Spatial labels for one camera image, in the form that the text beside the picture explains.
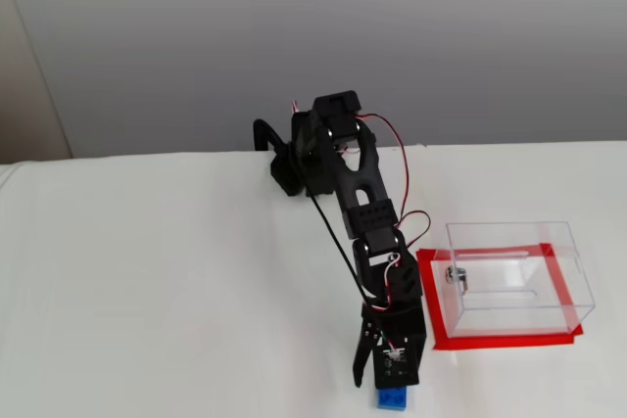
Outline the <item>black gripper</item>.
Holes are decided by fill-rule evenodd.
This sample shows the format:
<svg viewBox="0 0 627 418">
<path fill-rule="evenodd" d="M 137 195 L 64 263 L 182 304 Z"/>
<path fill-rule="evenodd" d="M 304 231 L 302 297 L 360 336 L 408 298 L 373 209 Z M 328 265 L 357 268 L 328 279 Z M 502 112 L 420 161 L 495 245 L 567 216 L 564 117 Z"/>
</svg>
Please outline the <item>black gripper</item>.
<svg viewBox="0 0 627 418">
<path fill-rule="evenodd" d="M 362 385 L 363 371 L 378 343 L 378 335 L 388 340 L 426 336 L 422 297 L 397 302 L 387 309 L 377 309 L 371 302 L 362 303 L 362 328 L 354 358 L 354 383 Z"/>
</svg>

